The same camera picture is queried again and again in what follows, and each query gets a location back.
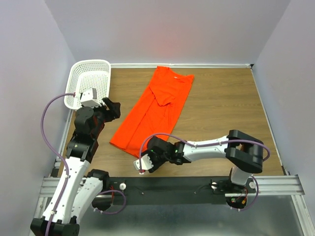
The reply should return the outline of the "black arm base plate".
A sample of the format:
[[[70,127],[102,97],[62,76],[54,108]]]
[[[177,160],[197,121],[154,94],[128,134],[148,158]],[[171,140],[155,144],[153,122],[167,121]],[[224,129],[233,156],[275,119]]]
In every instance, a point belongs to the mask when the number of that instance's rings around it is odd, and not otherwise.
[[[140,205],[184,205],[214,204],[224,205],[230,198],[237,198],[244,189],[249,194],[256,190],[249,184],[238,186],[229,182],[229,177],[109,177],[105,190],[111,187],[120,190],[120,184],[126,185],[123,193],[128,206]]]

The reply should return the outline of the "white perforated plastic basket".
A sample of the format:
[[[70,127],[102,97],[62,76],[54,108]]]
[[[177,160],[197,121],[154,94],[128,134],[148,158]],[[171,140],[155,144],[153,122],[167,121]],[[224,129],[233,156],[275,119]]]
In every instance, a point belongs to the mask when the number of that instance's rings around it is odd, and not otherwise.
[[[97,100],[103,105],[103,98],[109,96],[111,64],[103,59],[82,60],[75,63],[68,76],[65,93],[83,92],[95,88]],[[74,96],[64,97],[64,104],[72,110],[79,109],[79,100]]]

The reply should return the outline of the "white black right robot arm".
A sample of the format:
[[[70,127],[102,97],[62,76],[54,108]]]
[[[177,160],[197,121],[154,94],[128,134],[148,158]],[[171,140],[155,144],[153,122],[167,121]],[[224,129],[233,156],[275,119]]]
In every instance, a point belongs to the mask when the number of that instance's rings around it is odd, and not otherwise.
[[[269,149],[261,140],[239,130],[230,130],[221,138],[198,142],[173,138],[178,141],[171,143],[158,135],[151,136],[135,166],[140,171],[152,173],[165,162],[183,165],[203,159],[225,158],[234,165],[226,186],[236,193],[243,189],[252,174],[262,172],[263,162],[270,156]]]

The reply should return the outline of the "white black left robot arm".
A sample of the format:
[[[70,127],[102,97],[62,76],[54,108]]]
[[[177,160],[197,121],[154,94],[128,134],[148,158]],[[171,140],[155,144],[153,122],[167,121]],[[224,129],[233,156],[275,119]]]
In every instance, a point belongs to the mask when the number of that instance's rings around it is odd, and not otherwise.
[[[31,223],[36,236],[76,236],[80,221],[97,194],[111,193],[109,174],[92,170],[82,183],[98,148],[97,139],[105,127],[121,116],[120,103],[103,98],[96,106],[82,106],[76,111],[74,132],[66,147],[64,171],[55,193],[40,218]]]

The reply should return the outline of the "orange t shirt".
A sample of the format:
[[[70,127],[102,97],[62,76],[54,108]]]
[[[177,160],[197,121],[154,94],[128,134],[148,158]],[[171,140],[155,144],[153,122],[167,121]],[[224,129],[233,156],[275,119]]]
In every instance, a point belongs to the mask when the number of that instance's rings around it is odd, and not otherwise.
[[[110,144],[135,157],[145,139],[155,133],[171,133],[192,87],[193,75],[181,75],[158,66]]]

